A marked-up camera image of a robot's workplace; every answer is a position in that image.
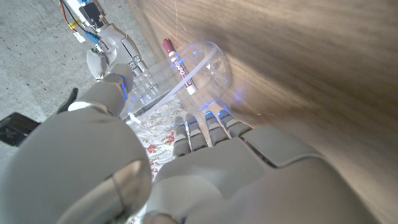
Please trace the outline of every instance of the robotic hand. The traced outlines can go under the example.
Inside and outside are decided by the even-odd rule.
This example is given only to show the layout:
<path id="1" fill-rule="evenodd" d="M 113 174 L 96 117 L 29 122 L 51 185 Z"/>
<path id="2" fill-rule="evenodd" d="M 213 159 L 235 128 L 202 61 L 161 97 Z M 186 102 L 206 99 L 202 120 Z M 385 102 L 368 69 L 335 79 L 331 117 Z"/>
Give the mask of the robotic hand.
<path id="1" fill-rule="evenodd" d="M 136 84 L 132 91 L 140 101 L 146 104 L 157 96 L 159 87 L 148 72 L 136 45 L 128 35 L 107 22 L 106 13 L 97 0 L 60 0 L 60 4 L 76 15 L 76 19 L 73 17 L 75 26 L 81 23 L 84 28 L 91 30 L 85 30 L 85 34 L 96 48 L 87 52 L 86 59 L 91 74 L 97 80 L 104 77 L 108 67 L 112 69 L 118 64 L 128 65 Z"/>
<path id="2" fill-rule="evenodd" d="M 205 115 L 213 147 L 194 117 L 188 132 L 177 119 L 174 160 L 151 184 L 118 118 L 133 83 L 130 67 L 114 67 L 22 141 L 0 177 L 0 223 L 119 223 L 145 203 L 145 224 L 377 223 L 316 150 L 226 111 L 220 123 Z"/>

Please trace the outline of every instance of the electrical wire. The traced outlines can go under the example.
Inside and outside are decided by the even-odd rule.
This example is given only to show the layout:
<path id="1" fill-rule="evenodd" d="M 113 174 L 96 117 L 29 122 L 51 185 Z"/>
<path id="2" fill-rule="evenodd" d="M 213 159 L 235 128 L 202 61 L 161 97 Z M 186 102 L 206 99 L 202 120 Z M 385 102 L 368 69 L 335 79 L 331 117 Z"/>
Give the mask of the electrical wire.
<path id="1" fill-rule="evenodd" d="M 60 0 L 60 2 L 62 3 L 63 6 L 65 6 L 65 8 L 67 9 L 67 11 L 69 12 L 69 15 L 72 17 L 72 19 L 76 22 L 76 24 L 84 31 L 86 32 L 86 30 L 84 30 L 84 28 L 82 28 L 82 26 L 77 22 L 77 20 L 75 19 L 75 17 L 73 16 L 72 12 L 69 10 L 69 7 L 67 6 L 67 4 L 65 3 L 64 0 Z"/>
<path id="2" fill-rule="evenodd" d="M 59 0 L 59 2 L 60 2 L 60 7 L 61 7 L 61 12 L 62 12 L 62 15 L 63 15 L 63 19 L 65 20 L 65 22 L 70 27 L 70 23 L 68 22 L 68 19 L 67 19 L 66 15 L 65 15 L 65 10 L 63 8 L 63 4 L 62 4 L 61 0 Z"/>

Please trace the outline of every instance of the transparent cup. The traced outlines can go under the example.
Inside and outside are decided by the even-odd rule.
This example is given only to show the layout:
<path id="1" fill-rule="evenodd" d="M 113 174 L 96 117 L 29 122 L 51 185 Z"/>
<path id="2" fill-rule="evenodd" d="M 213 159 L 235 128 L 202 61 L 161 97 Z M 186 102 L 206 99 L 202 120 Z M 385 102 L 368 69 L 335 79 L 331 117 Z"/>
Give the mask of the transparent cup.
<path id="1" fill-rule="evenodd" d="M 218 100 L 230 79 L 221 49 L 208 40 L 195 42 L 134 79 L 122 118 L 133 130 L 155 127 L 170 132 L 177 116 L 194 115 Z"/>

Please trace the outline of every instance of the wooden surface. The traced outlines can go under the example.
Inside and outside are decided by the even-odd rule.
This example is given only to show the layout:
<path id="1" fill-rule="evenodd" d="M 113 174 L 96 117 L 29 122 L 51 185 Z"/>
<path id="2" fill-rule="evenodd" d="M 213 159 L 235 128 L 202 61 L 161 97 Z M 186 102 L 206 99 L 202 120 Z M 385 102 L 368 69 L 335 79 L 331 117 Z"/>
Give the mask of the wooden surface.
<path id="1" fill-rule="evenodd" d="M 397 1 L 127 2 L 157 59 L 166 37 L 218 44 L 233 74 L 221 104 L 317 148 L 383 223 L 398 223 Z"/>

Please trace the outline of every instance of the patterned fabric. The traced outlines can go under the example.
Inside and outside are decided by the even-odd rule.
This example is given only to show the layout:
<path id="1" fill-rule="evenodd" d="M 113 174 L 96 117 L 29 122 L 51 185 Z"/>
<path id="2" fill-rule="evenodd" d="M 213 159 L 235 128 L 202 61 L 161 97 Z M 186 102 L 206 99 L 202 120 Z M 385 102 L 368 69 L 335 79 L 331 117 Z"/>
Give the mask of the patterned fabric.
<path id="1" fill-rule="evenodd" d="M 174 143 L 174 119 L 177 116 L 185 118 L 187 112 L 181 102 L 172 98 L 168 103 L 157 108 L 141 124 L 131 124 L 131 129 L 146 148 L 149 164 L 152 169 L 152 180 L 160 168 L 171 161 Z M 127 223 L 140 223 L 145 215 L 145 207 Z"/>

